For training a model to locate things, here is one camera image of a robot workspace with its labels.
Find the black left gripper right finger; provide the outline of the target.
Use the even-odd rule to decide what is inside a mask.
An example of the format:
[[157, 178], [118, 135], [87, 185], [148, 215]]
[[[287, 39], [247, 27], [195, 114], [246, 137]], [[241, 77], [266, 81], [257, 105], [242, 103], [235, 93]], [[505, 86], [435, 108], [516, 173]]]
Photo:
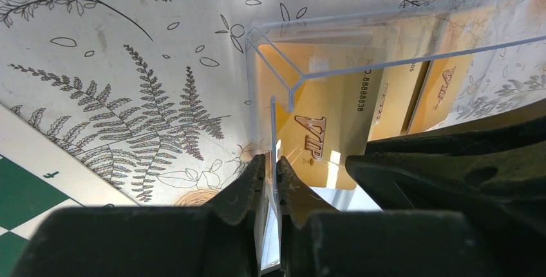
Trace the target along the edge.
[[290, 163], [276, 164], [285, 276], [544, 276], [545, 236], [481, 227], [458, 211], [322, 210]]

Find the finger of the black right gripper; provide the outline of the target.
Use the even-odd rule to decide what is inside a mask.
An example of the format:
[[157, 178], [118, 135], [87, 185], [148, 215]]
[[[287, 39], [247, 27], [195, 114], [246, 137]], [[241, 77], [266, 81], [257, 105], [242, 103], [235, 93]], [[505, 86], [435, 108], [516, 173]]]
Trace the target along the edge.
[[545, 100], [482, 119], [367, 143], [365, 155], [485, 155], [545, 141]]
[[478, 155], [354, 155], [346, 169], [382, 209], [458, 211], [491, 231], [545, 236], [544, 141]]

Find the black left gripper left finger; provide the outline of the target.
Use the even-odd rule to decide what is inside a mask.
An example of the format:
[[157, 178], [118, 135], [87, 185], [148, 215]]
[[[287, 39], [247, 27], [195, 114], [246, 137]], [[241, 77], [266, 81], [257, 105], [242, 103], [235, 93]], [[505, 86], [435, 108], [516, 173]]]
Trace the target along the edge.
[[186, 207], [52, 213], [12, 276], [258, 276], [265, 156], [212, 199]]

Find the grey card holder wallet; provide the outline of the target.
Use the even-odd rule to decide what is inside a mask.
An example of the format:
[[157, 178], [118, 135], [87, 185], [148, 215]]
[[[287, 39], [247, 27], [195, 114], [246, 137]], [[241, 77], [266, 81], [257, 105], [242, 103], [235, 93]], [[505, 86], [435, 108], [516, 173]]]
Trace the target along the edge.
[[[359, 186], [355, 189], [332, 189], [325, 187], [312, 187], [312, 196], [320, 199], [322, 210], [335, 212], [377, 212], [382, 209]], [[284, 276], [280, 271], [280, 235], [278, 218], [271, 205], [265, 219], [263, 243], [261, 247], [261, 276]]]

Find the gold VIP card stack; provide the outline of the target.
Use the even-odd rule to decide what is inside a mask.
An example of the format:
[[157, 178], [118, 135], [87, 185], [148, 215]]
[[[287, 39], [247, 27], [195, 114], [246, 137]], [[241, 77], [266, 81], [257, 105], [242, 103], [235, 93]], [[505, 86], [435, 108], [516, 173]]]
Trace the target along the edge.
[[369, 140], [401, 134], [427, 64], [381, 67], [393, 53], [422, 44], [398, 41], [397, 27], [311, 30], [257, 47], [264, 97], [275, 97], [275, 143], [311, 187], [351, 190], [345, 168]]

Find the clear acrylic card box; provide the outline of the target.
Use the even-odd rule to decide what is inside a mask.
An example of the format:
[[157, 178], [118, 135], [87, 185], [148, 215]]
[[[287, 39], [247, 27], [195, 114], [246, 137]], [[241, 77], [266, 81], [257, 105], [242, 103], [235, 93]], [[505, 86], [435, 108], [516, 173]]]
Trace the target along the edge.
[[252, 132], [310, 187], [353, 190], [345, 160], [370, 141], [513, 111], [545, 98], [545, 0], [467, 0], [253, 27]]

